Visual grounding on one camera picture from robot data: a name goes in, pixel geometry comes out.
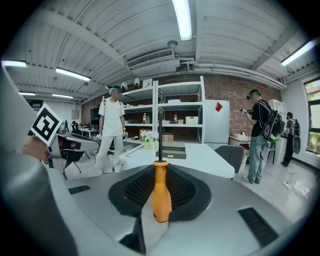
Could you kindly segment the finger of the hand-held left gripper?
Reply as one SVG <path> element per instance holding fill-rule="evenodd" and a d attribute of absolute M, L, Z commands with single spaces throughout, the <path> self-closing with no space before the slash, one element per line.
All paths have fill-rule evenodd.
<path fill-rule="evenodd" d="M 71 132 L 58 134 L 57 137 L 59 147 L 62 151 L 86 152 L 96 150 L 99 147 L 99 143 L 96 140 Z"/>

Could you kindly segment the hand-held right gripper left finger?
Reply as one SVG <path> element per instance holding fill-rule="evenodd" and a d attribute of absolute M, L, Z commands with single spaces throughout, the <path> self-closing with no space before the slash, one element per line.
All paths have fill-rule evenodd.
<path fill-rule="evenodd" d="M 79 255 L 135 255 L 120 241 L 134 231 L 136 219 L 119 213 L 109 200 L 110 187 L 144 166 L 107 175 L 65 180 L 47 169 L 58 211 L 71 233 Z"/>

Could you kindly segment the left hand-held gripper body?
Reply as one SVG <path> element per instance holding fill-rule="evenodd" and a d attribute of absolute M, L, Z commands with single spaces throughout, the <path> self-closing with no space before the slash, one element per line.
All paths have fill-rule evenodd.
<path fill-rule="evenodd" d="M 65 172 L 67 160 L 62 157 L 63 142 L 67 133 L 62 124 L 62 119 L 44 103 L 37 112 L 37 117 L 30 130 L 44 142 L 48 151 L 46 162 L 49 167 L 58 170 L 67 180 Z"/>

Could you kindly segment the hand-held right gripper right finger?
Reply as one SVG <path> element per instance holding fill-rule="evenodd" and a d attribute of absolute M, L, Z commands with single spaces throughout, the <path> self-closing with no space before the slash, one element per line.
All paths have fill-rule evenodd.
<path fill-rule="evenodd" d="M 277 256 L 302 229 L 254 191 L 234 180 L 187 168 L 211 191 L 207 208 L 195 219 L 156 223 L 146 230 L 149 256 Z"/>

